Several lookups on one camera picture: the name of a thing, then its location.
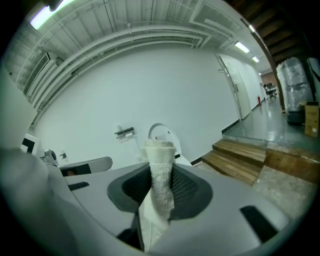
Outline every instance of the cardboard box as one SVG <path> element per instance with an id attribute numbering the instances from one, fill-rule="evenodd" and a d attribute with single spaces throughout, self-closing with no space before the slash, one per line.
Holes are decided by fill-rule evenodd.
<path id="1" fill-rule="evenodd" d="M 304 133 L 312 137 L 318 137 L 319 134 L 319 106 L 305 105 L 305 127 Z"/>

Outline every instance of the chair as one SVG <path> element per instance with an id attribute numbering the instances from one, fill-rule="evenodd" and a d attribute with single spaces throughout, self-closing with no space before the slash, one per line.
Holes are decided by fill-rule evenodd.
<path id="1" fill-rule="evenodd" d="M 276 98 L 276 92 L 277 92 L 277 89 L 276 87 L 273 85 L 272 82 L 269 82 L 267 84 L 264 84 L 262 85 L 262 83 L 260 83 L 260 85 L 263 87 L 263 89 L 265 90 L 265 93 L 267 95 L 267 99 L 271 99 L 272 97 L 273 98 Z"/>

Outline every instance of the plastic-wrapped machine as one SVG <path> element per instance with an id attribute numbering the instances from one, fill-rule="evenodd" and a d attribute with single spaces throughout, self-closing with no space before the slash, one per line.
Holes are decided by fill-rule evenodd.
<path id="1" fill-rule="evenodd" d="M 276 72 L 283 92 L 287 121 L 304 123 L 305 109 L 300 102 L 313 101 L 313 96 L 301 62 L 295 57 L 288 58 L 278 65 Z"/>

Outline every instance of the floor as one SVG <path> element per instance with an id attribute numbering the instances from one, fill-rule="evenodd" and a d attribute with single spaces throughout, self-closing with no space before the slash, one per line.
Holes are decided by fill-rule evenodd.
<path id="1" fill-rule="evenodd" d="M 318 186 L 264 166 L 252 188 L 278 206 L 288 217 L 296 219 L 311 205 Z"/>
<path id="2" fill-rule="evenodd" d="M 320 137 L 305 135 L 304 126 L 288 124 L 286 115 L 281 112 L 279 98 L 265 100 L 224 135 L 276 142 L 320 153 Z"/>

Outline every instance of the wooden stairs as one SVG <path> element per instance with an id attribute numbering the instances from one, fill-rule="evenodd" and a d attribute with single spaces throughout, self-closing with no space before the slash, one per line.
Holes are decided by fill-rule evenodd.
<path id="1" fill-rule="evenodd" d="M 266 159 L 266 148 L 238 141 L 221 139 L 212 145 L 213 150 L 201 159 L 223 175 L 252 185 Z"/>

